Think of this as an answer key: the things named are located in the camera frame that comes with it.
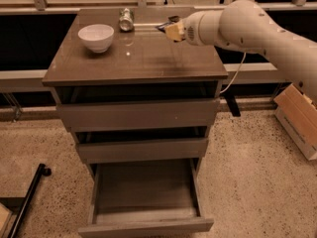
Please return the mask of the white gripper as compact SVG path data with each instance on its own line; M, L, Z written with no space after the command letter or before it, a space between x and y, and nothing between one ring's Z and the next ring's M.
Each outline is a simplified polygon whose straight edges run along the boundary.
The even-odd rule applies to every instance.
M207 11L193 13L183 22L171 23L165 28L166 36L176 42L184 39L194 46L207 46L214 44L213 15Z

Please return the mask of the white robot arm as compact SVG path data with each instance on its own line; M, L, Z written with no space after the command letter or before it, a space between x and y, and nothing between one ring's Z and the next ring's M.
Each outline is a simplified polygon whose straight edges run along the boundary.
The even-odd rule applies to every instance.
M173 41L258 54L317 101L317 43L283 29L251 1L238 0L220 11L199 11L160 29Z

